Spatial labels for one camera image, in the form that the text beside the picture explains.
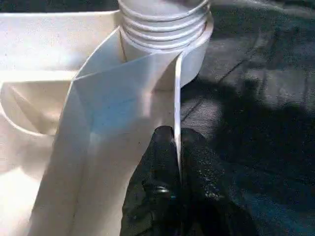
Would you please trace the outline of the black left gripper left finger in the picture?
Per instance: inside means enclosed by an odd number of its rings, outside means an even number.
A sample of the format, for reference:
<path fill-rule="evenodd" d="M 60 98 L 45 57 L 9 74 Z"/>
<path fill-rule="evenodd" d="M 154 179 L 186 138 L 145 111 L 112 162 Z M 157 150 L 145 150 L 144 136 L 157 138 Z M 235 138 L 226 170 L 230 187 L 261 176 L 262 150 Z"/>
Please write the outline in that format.
<path fill-rule="evenodd" d="M 179 234 L 179 167 L 173 129 L 160 126 L 129 181 L 120 235 Z"/>

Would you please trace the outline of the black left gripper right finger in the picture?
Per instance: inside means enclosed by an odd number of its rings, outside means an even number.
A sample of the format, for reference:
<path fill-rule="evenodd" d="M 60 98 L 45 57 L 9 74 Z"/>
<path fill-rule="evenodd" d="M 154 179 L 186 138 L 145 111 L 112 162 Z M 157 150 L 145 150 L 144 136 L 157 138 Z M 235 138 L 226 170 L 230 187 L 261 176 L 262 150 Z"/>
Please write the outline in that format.
<path fill-rule="evenodd" d="M 181 131 L 183 185 L 187 197 L 186 230 L 196 221 L 204 236 L 256 236 L 251 215 L 231 200 L 221 159 L 197 131 Z"/>

